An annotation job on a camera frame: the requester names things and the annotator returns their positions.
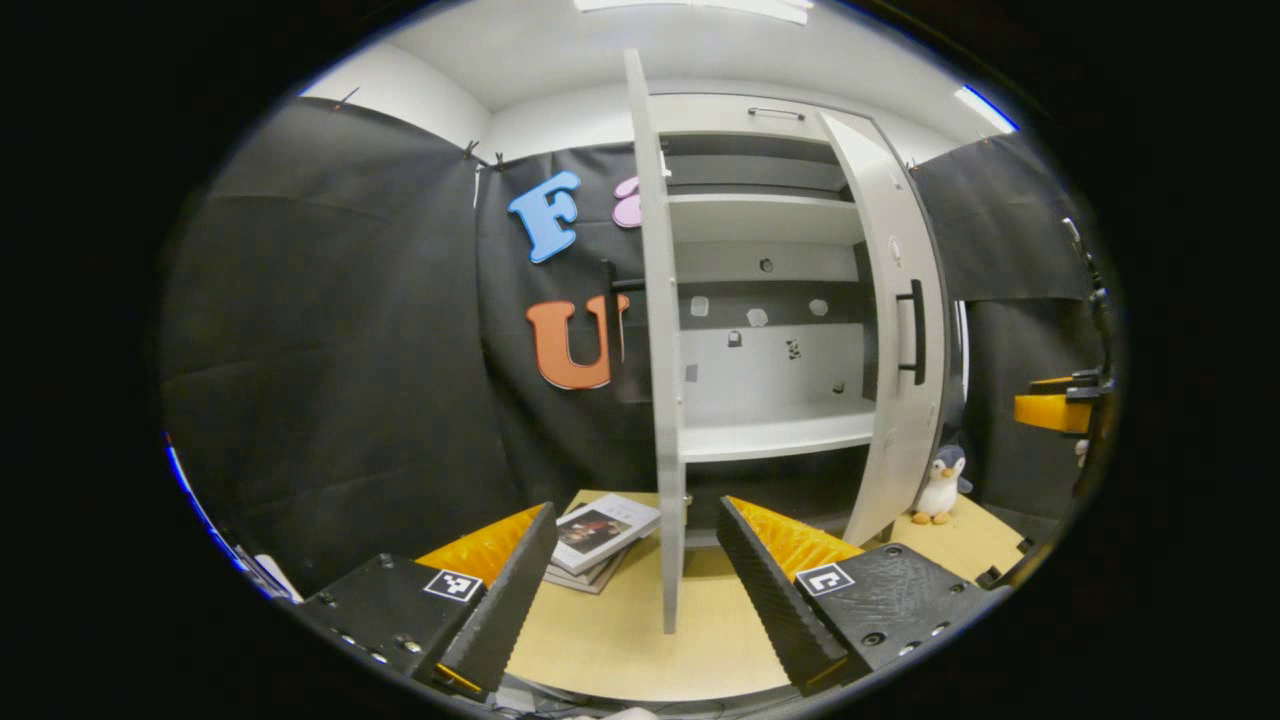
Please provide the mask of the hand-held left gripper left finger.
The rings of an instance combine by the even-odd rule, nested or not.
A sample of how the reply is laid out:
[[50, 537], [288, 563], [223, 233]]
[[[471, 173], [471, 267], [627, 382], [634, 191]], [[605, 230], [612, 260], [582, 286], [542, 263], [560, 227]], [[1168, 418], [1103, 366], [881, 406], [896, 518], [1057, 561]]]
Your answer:
[[504, 679], [557, 519], [538, 503], [417, 559], [375, 555], [292, 611], [374, 667], [481, 703]]

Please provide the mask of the penguin plush toy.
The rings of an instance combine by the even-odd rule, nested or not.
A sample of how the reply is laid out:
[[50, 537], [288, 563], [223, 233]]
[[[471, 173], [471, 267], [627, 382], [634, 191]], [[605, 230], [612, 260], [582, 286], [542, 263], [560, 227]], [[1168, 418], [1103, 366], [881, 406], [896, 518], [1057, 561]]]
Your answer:
[[973, 483], [963, 474], [965, 465], [966, 455], [960, 445], [938, 447], [911, 510], [913, 524], [943, 525], [951, 520], [957, 498], [974, 491]]

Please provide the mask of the ceiling light panel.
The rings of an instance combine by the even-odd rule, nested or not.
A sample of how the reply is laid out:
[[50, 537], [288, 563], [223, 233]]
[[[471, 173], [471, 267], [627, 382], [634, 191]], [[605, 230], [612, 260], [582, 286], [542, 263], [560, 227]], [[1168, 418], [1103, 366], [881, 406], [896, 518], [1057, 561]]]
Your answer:
[[1001, 111], [996, 105], [992, 104], [984, 95], [975, 91], [972, 86], [964, 85], [956, 88], [954, 96], [960, 104], [963, 104], [969, 110], [974, 111], [984, 122], [991, 124], [997, 132], [1002, 135], [1016, 133], [1020, 128], [1019, 126], [1004, 111]]

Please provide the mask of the white and grey cabinet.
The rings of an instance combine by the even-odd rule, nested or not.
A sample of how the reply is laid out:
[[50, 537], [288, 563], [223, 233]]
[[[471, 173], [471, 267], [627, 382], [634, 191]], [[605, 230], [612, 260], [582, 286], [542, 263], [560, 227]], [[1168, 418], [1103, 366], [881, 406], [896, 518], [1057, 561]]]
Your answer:
[[689, 471], [817, 461], [792, 510], [842, 536], [874, 424], [863, 228], [826, 143], [662, 135]]

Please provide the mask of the white cabinet door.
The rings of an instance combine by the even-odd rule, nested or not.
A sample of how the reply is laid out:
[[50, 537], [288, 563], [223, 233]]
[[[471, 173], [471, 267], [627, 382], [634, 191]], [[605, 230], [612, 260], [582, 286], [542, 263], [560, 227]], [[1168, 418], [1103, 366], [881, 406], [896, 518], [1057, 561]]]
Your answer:
[[[876, 307], [874, 424], [844, 533], [849, 543], [864, 544], [914, 506], [925, 482], [945, 405], [948, 310], [925, 211], [896, 152], [827, 115], [820, 122], [859, 213]], [[925, 301], [923, 386], [899, 370], [914, 354], [911, 305], [896, 300], [911, 278], [922, 281]]]
[[666, 160], [639, 50], [623, 53], [634, 155], [641, 197], [641, 240], [650, 355], [652, 416], [660, 511], [662, 629], [676, 635], [684, 598], [689, 500], [682, 456], [684, 356], [678, 273]]

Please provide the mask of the black backdrop cloth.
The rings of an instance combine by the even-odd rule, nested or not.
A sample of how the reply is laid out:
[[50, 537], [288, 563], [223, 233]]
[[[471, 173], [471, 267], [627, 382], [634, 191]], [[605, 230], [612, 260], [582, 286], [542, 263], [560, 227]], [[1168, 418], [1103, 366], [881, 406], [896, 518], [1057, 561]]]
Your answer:
[[[490, 164], [317, 97], [250, 132], [177, 242], [159, 331], [165, 428], [221, 532], [311, 594], [582, 489], [658, 495], [623, 122], [628, 141]], [[940, 192], [910, 177], [955, 355], [966, 284]], [[940, 442], [960, 419], [954, 355]], [[792, 511], [819, 470], [709, 473]]]

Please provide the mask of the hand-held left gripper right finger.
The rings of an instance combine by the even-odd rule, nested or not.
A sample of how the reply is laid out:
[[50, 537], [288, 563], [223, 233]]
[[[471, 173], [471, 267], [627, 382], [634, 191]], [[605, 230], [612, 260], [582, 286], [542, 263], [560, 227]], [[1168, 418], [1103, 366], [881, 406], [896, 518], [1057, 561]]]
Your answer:
[[1010, 592], [964, 579], [905, 544], [860, 550], [732, 496], [719, 501], [716, 534], [803, 696], [901, 665]]

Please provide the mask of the white book with photo cover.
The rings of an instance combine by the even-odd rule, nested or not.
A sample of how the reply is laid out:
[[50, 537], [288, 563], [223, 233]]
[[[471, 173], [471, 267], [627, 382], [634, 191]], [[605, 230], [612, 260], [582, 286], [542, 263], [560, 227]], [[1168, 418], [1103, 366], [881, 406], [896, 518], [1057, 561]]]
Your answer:
[[550, 564], [581, 574], [648, 537], [660, 524], [660, 510], [608, 493], [556, 521], [557, 543]]

